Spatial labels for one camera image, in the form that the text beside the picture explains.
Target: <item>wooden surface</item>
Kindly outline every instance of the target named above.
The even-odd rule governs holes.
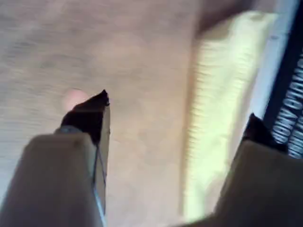
[[[64,93],[105,88],[109,226],[177,222],[197,21],[206,27],[249,5],[237,2],[1,0],[0,196],[28,140],[58,127]]]

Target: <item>light wood floor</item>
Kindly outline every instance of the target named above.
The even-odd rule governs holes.
[[[196,24],[237,1],[0,0],[0,197],[27,141],[59,125],[65,91],[105,88],[109,226],[176,223]]]

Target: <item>yellow fabric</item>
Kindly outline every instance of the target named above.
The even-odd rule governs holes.
[[[206,215],[206,190],[228,171],[229,146],[242,98],[260,62],[274,14],[249,11],[208,31],[197,56],[188,127],[184,216]]]

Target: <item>yellow cloth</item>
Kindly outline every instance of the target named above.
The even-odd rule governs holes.
[[[245,12],[220,23],[202,39],[189,113],[183,200],[186,221],[207,214],[205,204],[213,198],[206,194],[214,190],[215,178],[220,176],[223,182],[228,171],[226,160],[242,98],[256,75],[275,17]]]

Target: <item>pink dot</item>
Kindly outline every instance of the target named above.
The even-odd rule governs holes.
[[[85,102],[89,96],[80,89],[71,89],[69,90],[62,101],[63,109],[65,111],[70,111],[77,104]]]

